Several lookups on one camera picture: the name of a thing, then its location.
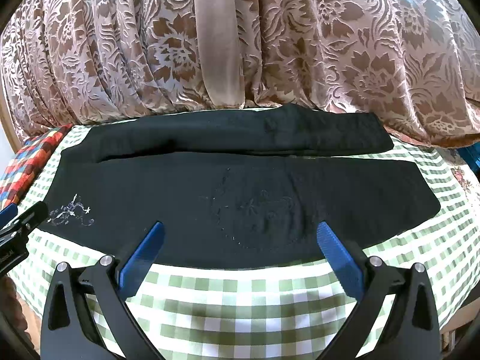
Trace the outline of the colorful patchwork blanket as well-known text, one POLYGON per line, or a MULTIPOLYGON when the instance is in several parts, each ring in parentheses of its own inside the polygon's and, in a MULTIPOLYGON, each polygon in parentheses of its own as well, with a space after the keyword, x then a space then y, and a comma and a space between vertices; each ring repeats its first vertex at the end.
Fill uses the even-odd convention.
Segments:
POLYGON ((18 204, 22 200, 72 127, 72 124, 55 127, 27 141, 16 153, 1 177, 1 209, 11 203, 18 204))

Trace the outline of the brown floral curtain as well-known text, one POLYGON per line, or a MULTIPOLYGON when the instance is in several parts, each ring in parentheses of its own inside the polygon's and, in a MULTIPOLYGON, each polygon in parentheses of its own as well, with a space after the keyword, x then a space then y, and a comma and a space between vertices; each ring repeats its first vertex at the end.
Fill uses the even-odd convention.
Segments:
POLYGON ((22 0, 1 89, 21 141, 292 102, 462 147, 479 141, 479 33, 457 0, 22 0))

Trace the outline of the black pants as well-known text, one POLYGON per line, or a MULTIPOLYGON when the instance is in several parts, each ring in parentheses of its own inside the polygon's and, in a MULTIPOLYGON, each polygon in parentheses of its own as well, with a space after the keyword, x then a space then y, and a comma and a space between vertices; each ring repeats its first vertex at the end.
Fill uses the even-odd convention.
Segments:
POLYGON ((284 105, 93 127, 63 150, 42 230, 118 254, 151 225, 157 263, 252 269, 321 258, 317 226, 367 248, 416 228, 440 203, 371 113, 284 105))

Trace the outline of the floral cream mattress cover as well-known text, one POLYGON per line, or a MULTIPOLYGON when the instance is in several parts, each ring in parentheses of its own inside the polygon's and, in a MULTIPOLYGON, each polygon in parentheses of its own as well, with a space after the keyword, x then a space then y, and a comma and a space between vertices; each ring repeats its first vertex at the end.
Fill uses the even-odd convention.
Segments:
POLYGON ((438 148, 437 151, 465 193, 471 197, 479 195, 479 179, 457 150, 438 148))

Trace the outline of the blue plastic object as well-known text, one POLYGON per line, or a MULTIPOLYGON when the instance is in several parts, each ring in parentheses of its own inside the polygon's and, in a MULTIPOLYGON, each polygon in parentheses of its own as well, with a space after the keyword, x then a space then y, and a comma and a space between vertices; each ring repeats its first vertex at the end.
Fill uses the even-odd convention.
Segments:
POLYGON ((456 150, 460 157, 469 165, 473 173, 478 176, 480 170, 480 150, 479 143, 456 150))

